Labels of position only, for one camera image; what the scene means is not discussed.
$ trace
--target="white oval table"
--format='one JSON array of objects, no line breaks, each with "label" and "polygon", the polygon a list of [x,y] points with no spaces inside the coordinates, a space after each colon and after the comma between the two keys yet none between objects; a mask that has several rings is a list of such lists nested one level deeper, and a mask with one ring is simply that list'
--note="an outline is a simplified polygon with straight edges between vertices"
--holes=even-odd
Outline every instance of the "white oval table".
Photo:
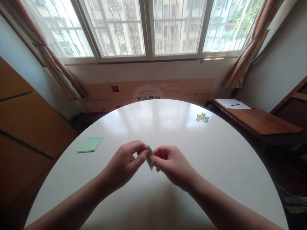
[{"label": "white oval table", "polygon": [[[207,123],[196,114],[210,116]],[[90,136],[103,136],[92,153],[77,154]],[[95,177],[121,144],[140,139],[152,149],[176,145],[191,165],[233,199],[283,229],[287,220],[267,169],[249,143],[226,121],[176,100],[136,102],[102,117],[64,151],[41,187],[26,226]],[[215,229],[197,203],[145,162],[107,197],[81,229]]]}]

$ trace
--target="green paper square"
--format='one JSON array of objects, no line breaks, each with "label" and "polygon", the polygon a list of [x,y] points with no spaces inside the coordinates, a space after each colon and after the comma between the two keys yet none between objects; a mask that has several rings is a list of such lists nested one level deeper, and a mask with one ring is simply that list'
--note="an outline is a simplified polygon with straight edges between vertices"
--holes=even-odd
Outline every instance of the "green paper square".
[{"label": "green paper square", "polygon": [[86,142],[78,149],[77,153],[94,152],[103,137],[89,137]]},{"label": "green paper square", "polygon": [[147,156],[147,158],[146,158],[146,161],[147,161],[147,163],[148,163],[148,165],[149,165],[149,167],[150,167],[150,169],[151,169],[151,171],[152,171],[154,166],[149,162],[149,157],[150,157],[150,156],[154,156],[154,152],[153,152],[152,149],[149,147],[149,145],[147,146],[147,150],[149,151],[149,154],[148,154],[148,156]]}]

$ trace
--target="cabinet door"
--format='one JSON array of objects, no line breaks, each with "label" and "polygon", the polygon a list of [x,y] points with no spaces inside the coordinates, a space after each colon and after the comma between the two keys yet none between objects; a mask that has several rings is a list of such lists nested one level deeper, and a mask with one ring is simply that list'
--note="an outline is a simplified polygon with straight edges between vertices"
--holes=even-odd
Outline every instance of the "cabinet door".
[{"label": "cabinet door", "polygon": [[0,57],[0,100],[34,91],[3,58]]},{"label": "cabinet door", "polygon": [[0,102],[0,129],[56,158],[76,131],[38,94]]},{"label": "cabinet door", "polygon": [[0,134],[0,209],[17,196],[51,160]]}]

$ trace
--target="hand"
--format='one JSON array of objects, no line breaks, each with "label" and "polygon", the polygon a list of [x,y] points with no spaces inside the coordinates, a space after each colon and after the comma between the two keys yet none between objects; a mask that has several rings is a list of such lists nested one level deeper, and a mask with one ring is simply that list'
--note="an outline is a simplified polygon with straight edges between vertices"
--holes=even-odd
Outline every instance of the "hand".
[{"label": "hand", "polygon": [[167,178],[185,191],[188,191],[199,174],[190,165],[176,146],[159,146],[154,150],[155,156],[149,161],[157,171],[165,173]]},{"label": "hand", "polygon": [[145,162],[148,154],[147,145],[142,141],[121,145],[99,175],[103,181],[103,188],[107,188],[108,194],[124,186]]}]

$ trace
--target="window pane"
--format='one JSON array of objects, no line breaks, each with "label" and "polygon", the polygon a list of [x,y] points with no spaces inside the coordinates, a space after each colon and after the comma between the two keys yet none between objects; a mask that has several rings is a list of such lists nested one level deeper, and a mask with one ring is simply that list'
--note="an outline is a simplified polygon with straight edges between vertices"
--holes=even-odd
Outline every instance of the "window pane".
[{"label": "window pane", "polygon": [[71,2],[68,0],[22,0],[32,20],[60,58],[93,57]]},{"label": "window pane", "polygon": [[203,52],[241,50],[263,0],[214,0]]},{"label": "window pane", "polygon": [[205,0],[153,0],[155,54],[197,53],[204,12]]},{"label": "window pane", "polygon": [[83,1],[103,56],[145,56],[138,0]]}]

